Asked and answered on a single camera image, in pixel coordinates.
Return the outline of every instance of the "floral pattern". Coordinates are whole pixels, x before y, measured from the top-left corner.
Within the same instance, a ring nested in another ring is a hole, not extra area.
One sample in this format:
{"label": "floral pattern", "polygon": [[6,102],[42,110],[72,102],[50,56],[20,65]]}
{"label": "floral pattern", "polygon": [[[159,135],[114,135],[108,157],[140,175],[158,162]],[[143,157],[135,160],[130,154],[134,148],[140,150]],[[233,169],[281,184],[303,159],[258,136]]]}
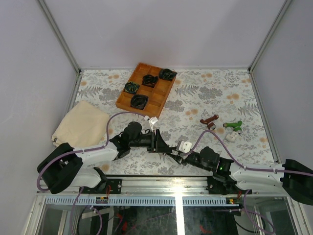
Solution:
{"label": "floral pattern", "polygon": [[[214,123],[215,132],[225,139],[231,128],[224,122],[243,121],[243,133],[235,142],[224,141],[227,148],[240,162],[270,164],[273,156],[265,134],[260,111],[246,70],[176,70],[175,83],[156,123],[163,139],[176,146],[179,140],[195,143],[206,126],[200,119],[214,114],[220,118]],[[122,110],[115,102],[123,90],[132,70],[85,70],[75,104],[86,100],[109,115]],[[109,125],[111,137],[119,134],[131,121],[149,124],[133,114],[119,115]],[[222,157],[229,158],[215,137],[204,135],[196,151],[209,146]],[[147,153],[144,148],[132,149],[130,154],[114,162],[103,162],[99,167],[106,174],[207,176],[210,172],[191,165],[182,166],[161,154]]]}

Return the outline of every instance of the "white wall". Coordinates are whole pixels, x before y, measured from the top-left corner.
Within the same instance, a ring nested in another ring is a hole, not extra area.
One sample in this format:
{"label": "white wall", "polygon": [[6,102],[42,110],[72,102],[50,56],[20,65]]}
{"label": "white wall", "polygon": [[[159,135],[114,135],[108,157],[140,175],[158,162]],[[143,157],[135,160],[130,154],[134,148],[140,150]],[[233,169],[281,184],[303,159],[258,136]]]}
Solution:
{"label": "white wall", "polygon": [[[255,69],[281,158],[313,169],[313,1],[294,1]],[[313,227],[313,207],[306,206]]]}
{"label": "white wall", "polygon": [[75,73],[35,0],[0,1],[0,233],[18,235]]}
{"label": "white wall", "polygon": [[285,0],[46,0],[82,68],[248,67]]}

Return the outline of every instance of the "wooden box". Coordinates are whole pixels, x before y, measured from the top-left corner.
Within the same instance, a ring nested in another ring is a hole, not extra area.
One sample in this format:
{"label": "wooden box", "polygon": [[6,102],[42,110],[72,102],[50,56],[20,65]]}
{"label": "wooden box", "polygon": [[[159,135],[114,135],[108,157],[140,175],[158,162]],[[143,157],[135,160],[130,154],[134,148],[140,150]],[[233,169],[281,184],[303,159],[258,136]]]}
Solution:
{"label": "wooden box", "polygon": [[160,70],[161,68],[159,67],[139,63],[128,80],[128,82],[132,81],[140,85],[136,94],[143,94],[148,97],[148,102],[143,110],[131,107],[131,99],[134,94],[127,93],[124,90],[117,99],[116,106],[120,109],[141,113],[151,118],[158,118],[162,112],[176,77],[174,77],[172,81],[166,81],[159,78],[154,88],[144,86],[141,83],[143,76],[148,74],[151,74],[152,76],[158,76]]}

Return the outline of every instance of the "beige cloth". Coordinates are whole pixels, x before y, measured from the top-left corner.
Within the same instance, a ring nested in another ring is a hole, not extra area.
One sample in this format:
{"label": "beige cloth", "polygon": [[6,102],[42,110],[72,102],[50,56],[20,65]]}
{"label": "beige cloth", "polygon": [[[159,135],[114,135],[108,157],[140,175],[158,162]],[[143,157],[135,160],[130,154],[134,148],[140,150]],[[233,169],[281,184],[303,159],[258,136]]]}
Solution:
{"label": "beige cloth", "polygon": [[68,142],[72,147],[88,147],[100,142],[109,115],[82,100],[72,108],[52,135],[55,146]]}

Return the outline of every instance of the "green toy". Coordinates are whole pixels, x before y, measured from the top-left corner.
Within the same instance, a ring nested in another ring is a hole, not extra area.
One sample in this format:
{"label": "green toy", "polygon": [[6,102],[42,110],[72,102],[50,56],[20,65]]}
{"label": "green toy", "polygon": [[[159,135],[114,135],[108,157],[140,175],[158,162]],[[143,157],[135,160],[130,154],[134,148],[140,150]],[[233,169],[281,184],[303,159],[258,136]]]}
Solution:
{"label": "green toy", "polygon": [[234,123],[224,123],[223,127],[232,127],[234,129],[234,131],[236,131],[239,135],[242,134],[242,129],[241,129],[241,125],[243,124],[242,121],[239,122],[234,122]]}

